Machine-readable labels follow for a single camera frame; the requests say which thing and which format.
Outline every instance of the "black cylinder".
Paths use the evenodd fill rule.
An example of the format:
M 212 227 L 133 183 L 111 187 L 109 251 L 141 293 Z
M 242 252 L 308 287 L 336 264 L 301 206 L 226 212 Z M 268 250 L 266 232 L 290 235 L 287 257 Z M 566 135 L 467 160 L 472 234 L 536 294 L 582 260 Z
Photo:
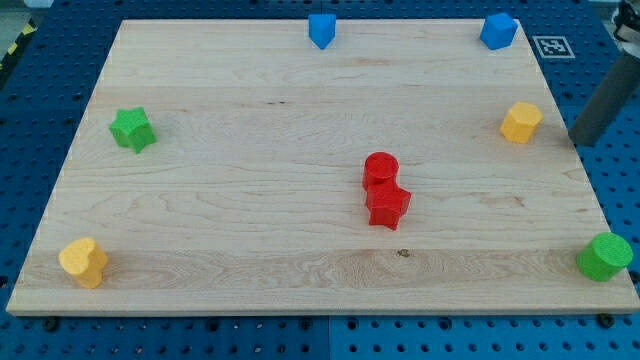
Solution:
M 638 85 L 640 59 L 622 51 L 569 130 L 571 140 L 577 145 L 595 145 Z

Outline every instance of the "blue block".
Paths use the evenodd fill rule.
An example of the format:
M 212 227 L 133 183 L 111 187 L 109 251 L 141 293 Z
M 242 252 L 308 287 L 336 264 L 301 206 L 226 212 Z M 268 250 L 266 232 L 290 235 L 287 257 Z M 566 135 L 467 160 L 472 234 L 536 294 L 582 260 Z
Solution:
M 491 15 L 484 21 L 480 40 L 489 49 L 496 50 L 511 45 L 518 24 L 506 13 Z
M 335 14 L 309 15 L 309 37 L 320 49 L 326 48 L 335 36 Z

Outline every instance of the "blue pegboard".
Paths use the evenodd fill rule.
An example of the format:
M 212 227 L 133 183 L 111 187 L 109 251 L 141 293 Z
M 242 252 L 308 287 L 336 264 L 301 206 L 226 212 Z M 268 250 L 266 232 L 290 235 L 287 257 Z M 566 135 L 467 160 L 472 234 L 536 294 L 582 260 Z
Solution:
M 122 19 L 484 18 L 508 12 L 575 58 L 534 51 L 571 124 L 617 56 L 584 0 L 57 0 L 0 92 L 0 303 L 28 251 Z M 614 231 L 640 249 L 640 100 L 579 148 Z M 630 269 L 640 269 L 636 258 Z M 640 357 L 640 317 L 16 319 L 0 312 L 0 359 Z

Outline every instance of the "wooden table surface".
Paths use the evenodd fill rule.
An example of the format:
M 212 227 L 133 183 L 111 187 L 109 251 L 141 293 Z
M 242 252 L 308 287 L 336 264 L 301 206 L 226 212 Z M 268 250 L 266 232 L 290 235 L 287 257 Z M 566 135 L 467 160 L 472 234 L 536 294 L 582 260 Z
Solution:
M 15 315 L 634 312 L 626 271 L 582 276 L 608 231 L 522 30 L 489 51 L 482 20 L 124 21 L 15 286 Z M 529 144 L 498 131 L 517 101 Z M 108 131 L 143 106 L 158 142 Z M 411 191 L 397 231 L 368 225 L 365 158 Z M 95 290 L 57 263 L 94 237 Z M 399 251 L 409 256 L 400 256 Z

